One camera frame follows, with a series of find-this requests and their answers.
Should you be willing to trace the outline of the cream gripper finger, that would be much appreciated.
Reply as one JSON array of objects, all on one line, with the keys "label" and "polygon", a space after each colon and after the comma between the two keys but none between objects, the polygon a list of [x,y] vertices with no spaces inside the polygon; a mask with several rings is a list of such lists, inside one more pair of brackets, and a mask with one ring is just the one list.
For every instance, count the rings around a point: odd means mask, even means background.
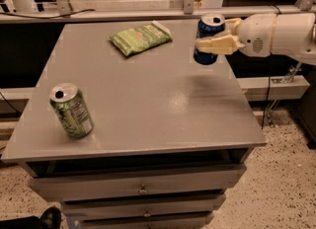
[{"label": "cream gripper finger", "polygon": [[225,31],[229,35],[237,36],[239,34],[239,27],[243,20],[241,18],[232,18],[225,20]]},{"label": "cream gripper finger", "polygon": [[245,46],[237,36],[231,34],[218,38],[198,38],[196,48],[200,52],[231,55]]}]

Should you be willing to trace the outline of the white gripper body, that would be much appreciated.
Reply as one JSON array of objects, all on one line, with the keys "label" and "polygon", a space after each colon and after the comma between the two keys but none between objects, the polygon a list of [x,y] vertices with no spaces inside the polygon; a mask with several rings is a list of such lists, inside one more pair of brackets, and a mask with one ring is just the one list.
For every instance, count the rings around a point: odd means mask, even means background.
[{"label": "white gripper body", "polygon": [[237,29],[243,44],[240,51],[250,57],[269,56],[276,20],[276,14],[256,14],[243,20]]}]

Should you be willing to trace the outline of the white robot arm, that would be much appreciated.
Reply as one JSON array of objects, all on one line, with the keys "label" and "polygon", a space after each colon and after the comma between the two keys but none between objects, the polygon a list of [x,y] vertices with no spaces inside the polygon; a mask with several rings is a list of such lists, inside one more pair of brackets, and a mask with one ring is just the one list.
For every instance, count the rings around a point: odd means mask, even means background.
[{"label": "white robot arm", "polygon": [[315,14],[255,14],[244,20],[225,21],[227,29],[213,37],[199,38],[199,51],[231,55],[237,50],[250,57],[288,56],[316,64]]}]

